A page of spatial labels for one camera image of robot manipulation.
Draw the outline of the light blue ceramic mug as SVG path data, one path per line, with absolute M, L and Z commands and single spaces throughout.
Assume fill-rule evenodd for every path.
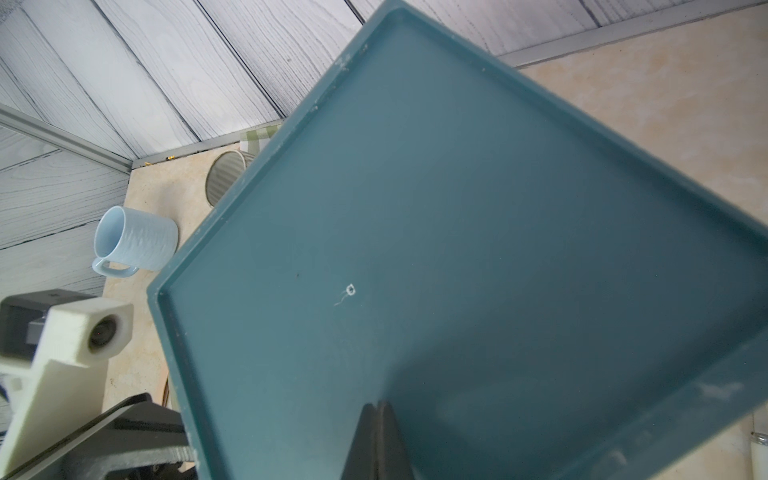
M 141 269 L 159 271 L 173 257 L 178 243 L 179 229 L 172 219 L 114 206 L 97 225 L 92 269 L 119 279 Z

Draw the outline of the teal drawer cabinet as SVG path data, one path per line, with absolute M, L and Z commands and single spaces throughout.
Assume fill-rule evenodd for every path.
M 401 1 L 148 288 L 204 479 L 644 479 L 767 398 L 767 231 Z

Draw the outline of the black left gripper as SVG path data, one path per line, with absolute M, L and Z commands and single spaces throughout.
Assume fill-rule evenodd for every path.
M 196 479 L 181 414 L 133 395 L 14 467 L 4 479 Z

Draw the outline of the grey aluminium corner post left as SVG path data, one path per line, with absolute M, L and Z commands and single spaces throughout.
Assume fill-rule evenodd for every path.
M 90 161 L 129 174 L 133 161 L 19 110 L 1 105 L 1 125 Z

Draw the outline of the green checkered cloth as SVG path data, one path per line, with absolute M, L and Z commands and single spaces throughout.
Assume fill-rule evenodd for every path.
M 281 123 L 275 123 L 242 132 L 239 149 L 250 155 L 258 155 L 279 131 L 281 126 Z

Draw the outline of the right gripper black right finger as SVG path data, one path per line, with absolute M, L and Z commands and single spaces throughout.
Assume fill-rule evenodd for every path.
M 379 402 L 376 409 L 376 478 L 414 479 L 394 409 L 385 401 Z

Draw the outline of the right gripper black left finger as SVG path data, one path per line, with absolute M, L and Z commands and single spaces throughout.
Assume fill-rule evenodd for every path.
M 377 466 L 377 408 L 363 406 L 341 474 L 342 480 L 374 480 Z

